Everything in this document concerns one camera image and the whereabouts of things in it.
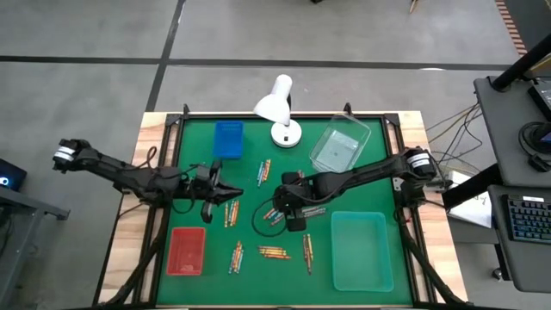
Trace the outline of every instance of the lamp base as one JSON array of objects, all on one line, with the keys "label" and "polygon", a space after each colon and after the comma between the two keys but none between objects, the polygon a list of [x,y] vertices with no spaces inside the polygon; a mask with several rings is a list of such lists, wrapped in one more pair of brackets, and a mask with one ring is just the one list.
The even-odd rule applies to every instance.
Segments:
[{"label": "lamp base", "polygon": [[302,136],[302,128],[298,122],[291,120],[289,126],[275,123],[272,126],[272,140],[280,147],[296,146]]}]

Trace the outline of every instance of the keyboard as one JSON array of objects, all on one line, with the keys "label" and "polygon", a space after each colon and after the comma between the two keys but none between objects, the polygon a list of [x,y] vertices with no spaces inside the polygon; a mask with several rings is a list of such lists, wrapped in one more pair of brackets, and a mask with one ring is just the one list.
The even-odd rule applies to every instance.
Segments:
[{"label": "keyboard", "polygon": [[551,244],[551,201],[506,195],[511,239]]}]

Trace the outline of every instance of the wooden table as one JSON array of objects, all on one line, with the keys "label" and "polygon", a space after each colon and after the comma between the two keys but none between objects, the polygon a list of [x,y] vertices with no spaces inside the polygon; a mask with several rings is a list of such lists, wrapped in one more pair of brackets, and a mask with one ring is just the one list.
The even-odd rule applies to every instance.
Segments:
[{"label": "wooden table", "polygon": [[[297,114],[305,114],[307,112],[296,112]],[[323,112],[328,115],[337,112]],[[429,148],[426,132],[424,130],[423,119],[419,111],[398,111],[398,112],[357,112],[361,114],[374,113],[396,113],[399,115],[402,136],[405,146],[415,147],[421,146]],[[231,114],[225,112],[195,112],[192,115],[223,115]],[[164,123],[167,113],[151,112],[145,113],[139,130],[138,141],[133,155],[132,164],[141,164],[145,161],[147,151],[151,146],[160,147],[164,133]],[[176,133],[171,133],[169,149],[167,152],[166,163],[171,161],[171,154],[174,148],[174,140]],[[398,147],[396,140],[393,140],[395,134],[391,134],[391,142],[393,151],[397,152]],[[152,160],[152,164],[157,163],[157,159]],[[434,202],[442,202],[440,195],[434,193],[426,193],[427,199]],[[125,195],[122,199],[121,210],[125,210],[137,205],[138,200],[132,195]],[[139,261],[140,249],[144,238],[145,220],[147,217],[147,206],[140,207],[128,214],[125,214],[118,220],[115,226],[115,233],[110,244],[107,258],[107,265],[103,277],[101,278],[98,289],[99,302],[109,300],[126,281],[128,276]],[[156,219],[162,216],[162,210],[159,209],[156,213]],[[451,288],[458,297],[467,300],[467,293],[463,284],[461,270],[455,254],[455,247],[451,232],[449,230],[448,219],[443,208],[425,204],[419,209],[419,216],[422,223],[424,241],[428,252],[430,263],[435,268],[436,272]],[[424,291],[423,273],[413,258],[416,271],[416,278],[419,287],[419,294],[422,301],[427,301],[427,294]],[[144,287],[142,290],[142,300],[147,301],[148,292],[151,286],[152,266],[150,263],[147,272],[145,273]]]}]

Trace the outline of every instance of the bundle of crayons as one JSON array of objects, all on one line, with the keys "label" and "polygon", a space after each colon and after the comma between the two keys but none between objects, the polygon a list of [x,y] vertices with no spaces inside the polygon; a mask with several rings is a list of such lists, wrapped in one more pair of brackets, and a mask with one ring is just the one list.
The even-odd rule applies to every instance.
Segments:
[{"label": "bundle of crayons", "polygon": [[325,208],[319,208],[319,207],[303,208],[302,213],[304,214],[305,218],[311,218],[314,216],[325,214]]},{"label": "bundle of crayons", "polygon": [[258,252],[266,258],[291,259],[291,257],[287,255],[287,251],[278,246],[259,245]]},{"label": "bundle of crayons", "polygon": [[304,260],[306,261],[306,267],[308,268],[308,275],[312,275],[312,262],[313,262],[313,248],[312,239],[310,239],[310,233],[302,236],[302,250],[304,251]]},{"label": "bundle of crayons", "polygon": [[258,187],[260,187],[260,184],[268,180],[269,167],[271,165],[272,165],[271,159],[266,159],[265,162],[260,163],[260,168],[258,168],[258,176],[257,176]]},{"label": "bundle of crayons", "polygon": [[243,261],[243,245],[241,241],[238,241],[238,245],[233,250],[232,261],[230,262],[230,271],[228,275],[231,275],[232,272],[239,273],[241,270],[241,262]]},{"label": "bundle of crayons", "polygon": [[278,212],[272,208],[270,211],[268,211],[267,214],[264,215],[263,218],[265,220],[272,220],[272,222],[269,224],[273,226],[283,220],[283,213]]},{"label": "bundle of crayons", "polygon": [[224,227],[233,227],[238,222],[239,200],[232,201],[231,206],[226,204]]}]

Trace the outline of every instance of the blue block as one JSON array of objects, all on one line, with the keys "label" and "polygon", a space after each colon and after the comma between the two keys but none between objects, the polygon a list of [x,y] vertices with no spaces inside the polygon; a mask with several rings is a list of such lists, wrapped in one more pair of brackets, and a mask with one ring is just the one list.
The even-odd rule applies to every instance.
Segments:
[{"label": "blue block", "polygon": [[215,158],[239,159],[243,156],[242,121],[217,121],[214,124]]}]

